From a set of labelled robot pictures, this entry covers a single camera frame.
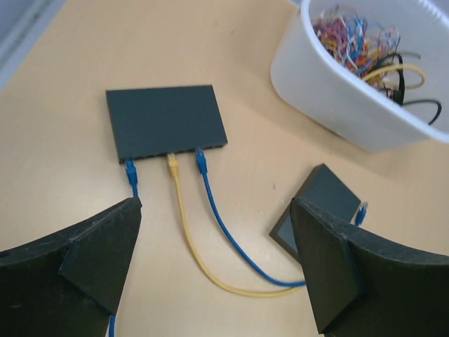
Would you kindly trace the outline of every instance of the cable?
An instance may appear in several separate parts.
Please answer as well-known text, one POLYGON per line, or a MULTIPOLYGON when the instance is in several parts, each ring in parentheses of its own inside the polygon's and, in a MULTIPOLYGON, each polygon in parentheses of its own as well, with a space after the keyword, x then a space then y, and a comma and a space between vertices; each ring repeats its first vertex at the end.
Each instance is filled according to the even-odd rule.
MULTIPOLYGON (((128 176, 129 185, 133 188, 133 196, 138 197, 138 171, 134 166, 134 161, 129 159, 125 161, 126 175, 128 176)), ((109 319, 109 337, 115 337, 115 316, 109 319)))
POLYGON ((358 213, 356 215, 356 220, 354 221, 354 224, 357 227, 360 227, 363 220, 366 217, 366 211, 368 210, 368 203, 362 202, 362 205, 360 205, 360 208, 358 209, 358 213))
POLYGON ((419 88, 421 87, 425 81, 426 81, 426 74, 418 68, 416 65, 409 65, 409 64, 402 64, 402 65, 387 65, 386 67, 379 68, 377 70, 374 70, 373 72, 368 73, 364 77, 362 77, 362 80, 365 82, 369 81, 373 77, 377 77, 379 75, 384 74, 385 72, 393 72, 395 70, 404 70, 409 69, 413 70, 414 72, 418 73, 421 76, 421 82, 418 84, 413 84, 411 86, 406 86, 406 88, 419 88))
POLYGON ((134 161, 132 159, 128 159, 125 161, 126 166, 126 175, 128 176, 129 185, 133 188, 133 196, 137 197, 139 195, 138 192, 138 171, 134 166, 134 161))
POLYGON ((225 224, 223 223, 223 220, 220 217, 220 214, 218 213, 217 206, 215 205, 215 200, 213 199, 212 191, 210 189, 209 179, 208 179, 208 168, 206 163, 206 157, 204 156, 204 151, 202 149, 196 150, 196 163, 198 165, 198 169, 203 176, 204 186, 206 187, 206 192, 208 194, 209 204, 212 208, 212 211, 215 215, 215 219, 217 219, 218 225, 220 225, 220 228, 222 229, 224 235, 228 238, 228 240, 231 242, 232 246, 239 252, 240 256, 254 269, 260 276, 262 276, 264 279, 266 279, 268 282, 271 282, 272 284, 275 284, 277 286, 305 286, 306 282, 300 281, 300 282, 282 282, 277 279, 274 279, 273 277, 270 277, 266 272, 264 272, 258 265, 254 263, 253 260, 245 253, 245 251, 239 246, 239 244, 236 242, 236 240, 232 237, 229 230, 226 228, 225 224))
POLYGON ((177 162, 176 156, 173 153, 170 153, 167 156, 168 159, 168 167, 170 169, 170 174, 173 177, 173 180, 175 181, 176 186, 176 194, 177 194, 177 202, 180 209, 180 215, 181 215, 181 223, 182 223, 182 229, 184 230, 184 236, 187 242, 187 246, 189 247, 190 252, 193 255, 193 258, 200 267, 201 271, 204 273, 209 280, 214 283, 219 288, 228 291, 230 293, 234 293, 236 295, 241 296, 247 296, 247 297, 254 297, 254 298, 273 298, 273 297, 279 297, 288 295, 289 293, 293 293, 297 290, 299 290, 299 287, 296 288, 290 288, 286 290, 281 291, 270 291, 270 292, 264 292, 264 291, 249 291, 249 290, 243 290, 234 288, 233 286, 228 286, 227 284, 221 282, 217 277, 215 277, 210 270, 207 268, 207 266, 204 264, 203 260, 201 259, 200 255, 198 254, 198 251, 195 248, 192 235, 189 230, 189 226, 187 224, 187 217, 185 213, 184 208, 184 199, 182 198, 182 192, 181 192, 181 184, 180 184, 180 175, 179 175, 179 164, 177 162))
POLYGON ((441 110, 443 109, 443 107, 441 106, 441 103, 437 100, 432 100, 431 98, 428 99, 423 99, 423 100, 409 100, 408 102, 404 102, 404 105, 412 105, 412 104, 420 104, 420 103, 434 103, 436 105, 436 114, 434 116, 434 118, 432 118, 432 120, 428 123, 428 125, 432 125, 437 119, 438 117, 440 117, 440 113, 441 110))
MULTIPOLYGON (((401 52, 395 51, 394 53, 390 53, 387 56, 379 59, 379 61, 377 61, 376 65, 371 69, 371 71, 381 68, 386 60, 388 60, 389 58, 392 59, 395 56, 398 58, 400 65, 403 64, 402 56, 412 56, 414 58, 417 58, 418 60, 421 60, 421 54, 419 54, 419 53, 415 53, 412 51, 401 51, 401 52)), ((400 93, 402 93, 401 86, 404 85, 403 93, 402 93, 402 102, 403 102, 403 97, 405 95, 405 89, 416 89, 417 87, 416 86, 406 86, 405 80, 403 78, 403 70, 397 70, 397 72, 399 73, 399 83, 395 83, 395 82, 391 82, 391 81, 382 81, 382 83, 387 84, 389 86, 397 87, 399 89, 400 93)))
MULTIPOLYGON (((391 53, 387 56, 385 56, 384 58, 381 58, 376 65, 373 67, 373 70, 377 70, 381 67, 384 67, 384 62, 386 60, 388 60, 389 58, 394 58, 394 57, 398 58, 399 64, 402 65, 403 64, 403 59, 402 59, 402 55, 399 53, 391 53)), ((413 56, 417 56, 417 57, 421 57, 421 55, 419 54, 413 54, 413 56)), ((400 106, 402 106, 403 102, 404 102, 404 97, 406 95, 406 81, 404 79, 404 71, 402 69, 397 69, 397 72, 399 74, 399 85, 398 85, 398 90, 395 89, 391 89, 389 88, 387 90, 387 97, 391 98, 394 102, 398 103, 400 106)), ((386 88, 385 84, 387 82, 386 81, 382 81, 382 85, 384 86, 384 88, 386 88)))
POLYGON ((365 17, 340 6, 322 11, 312 25, 327 52, 358 77, 371 71, 380 58, 396 52, 401 40, 395 26, 368 24, 365 17))
POLYGON ((109 337, 115 337, 115 316, 109 320, 109 337))

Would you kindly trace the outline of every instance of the tabletop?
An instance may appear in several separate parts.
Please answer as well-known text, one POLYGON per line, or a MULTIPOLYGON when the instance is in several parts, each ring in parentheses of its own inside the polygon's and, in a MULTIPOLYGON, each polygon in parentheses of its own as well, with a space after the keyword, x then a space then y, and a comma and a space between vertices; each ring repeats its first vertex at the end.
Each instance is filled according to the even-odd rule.
MULTIPOLYGON (((269 66, 295 11, 286 0, 69 0, 0 93, 0 250, 131 196, 105 90, 212 84, 229 140, 206 152, 216 202, 270 275, 303 277, 268 233, 321 163, 369 202, 365 229, 449 254, 448 146, 367 153, 274 92, 269 66)), ((213 273, 245 289, 275 289, 220 233, 194 155, 178 159, 194 241, 213 273)), ((142 225, 118 336, 318 336, 306 289, 254 299, 211 284, 182 238, 166 160, 136 166, 142 225)))

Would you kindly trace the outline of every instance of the blue ethernet cable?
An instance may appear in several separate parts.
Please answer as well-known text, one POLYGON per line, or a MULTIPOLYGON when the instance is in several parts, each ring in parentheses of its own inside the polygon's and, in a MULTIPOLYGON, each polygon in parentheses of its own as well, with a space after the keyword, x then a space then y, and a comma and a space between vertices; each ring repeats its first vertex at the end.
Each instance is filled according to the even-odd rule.
MULTIPOLYGON (((129 185, 133 188, 133 196, 138 197, 138 170, 135 168, 132 159, 125 161, 125 170, 129 185)), ((115 316, 111 316, 109 320, 109 337, 115 337, 115 316)))
POLYGON ((213 199, 212 191, 210 190, 210 184, 208 179, 208 167, 206 163, 206 157, 204 156, 204 151, 202 149, 196 150, 196 164, 198 165, 198 169, 203 176, 204 186, 206 187, 206 192, 208 194, 208 199, 210 203, 210 207, 212 208, 212 211, 215 215, 215 218, 217 219, 218 225, 220 225, 220 228, 224 232, 224 235, 228 238, 228 240, 231 242, 231 244, 234 246, 234 248, 239 252, 240 256, 263 278, 265 278, 267 281, 271 282, 272 284, 275 284, 277 286, 285 286, 285 287, 296 287, 296 286, 305 286, 305 281, 299 281, 299 282, 282 282, 277 279, 274 279, 273 277, 270 277, 266 272, 264 272, 262 269, 259 268, 258 265, 254 263, 253 260, 243 251, 243 249, 237 244, 236 240, 232 237, 229 230, 226 228, 225 224, 223 223, 223 220, 220 217, 220 214, 218 213, 217 206, 215 205, 215 200, 213 199))
POLYGON ((125 161, 125 167, 129 185, 133 188, 133 196, 138 197, 138 171, 134 166, 134 161, 132 159, 125 161))
POLYGON ((360 208, 358 209, 358 213, 356 215, 356 220, 355 225, 357 227, 360 227, 360 225, 362 224, 363 220, 366 217, 366 211, 368 210, 368 203, 367 202, 362 202, 362 205, 360 205, 360 208))
POLYGON ((115 316, 109 320, 109 337, 115 337, 115 316))

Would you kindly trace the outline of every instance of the wire bundle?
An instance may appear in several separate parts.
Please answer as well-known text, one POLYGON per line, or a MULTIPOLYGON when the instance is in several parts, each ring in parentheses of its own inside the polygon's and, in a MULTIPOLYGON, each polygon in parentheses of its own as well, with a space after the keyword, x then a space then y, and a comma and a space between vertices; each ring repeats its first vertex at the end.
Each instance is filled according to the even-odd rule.
POLYGON ((422 103, 437 107, 432 125, 440 116, 442 106, 438 100, 425 98, 404 102, 406 89, 424 85, 426 74, 417 66, 403 63, 403 55, 421 58, 418 53, 398 52, 401 35, 395 26, 383 27, 380 23, 368 24, 349 6, 336 5, 321 12, 313 24, 316 36, 334 59, 350 72, 366 81, 400 106, 422 103), (404 69, 420 75, 421 81, 406 85, 404 69), (391 80, 392 75, 398 81, 391 80))
POLYGON ((395 26, 368 24, 348 6, 321 12, 314 31, 324 48, 353 74, 364 77, 380 58, 394 52, 401 40, 395 26))

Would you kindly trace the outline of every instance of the white basket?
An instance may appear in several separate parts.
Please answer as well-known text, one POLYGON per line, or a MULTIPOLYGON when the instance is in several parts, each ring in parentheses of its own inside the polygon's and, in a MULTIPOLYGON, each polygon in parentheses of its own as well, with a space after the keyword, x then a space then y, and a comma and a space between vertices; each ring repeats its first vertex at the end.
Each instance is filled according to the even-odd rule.
MULTIPOLYGON (((272 63, 273 86, 281 98, 348 141, 370 151, 384 151, 435 138, 449 143, 449 19, 427 0, 304 0, 290 21, 272 63), (316 37, 311 19, 337 4, 353 6, 368 22, 395 25, 399 50, 414 51, 408 59, 427 74, 418 89, 406 90, 407 100, 433 98, 443 105, 428 126, 436 106, 400 107, 333 59, 316 37)), ((404 71, 406 83, 419 77, 404 71)))

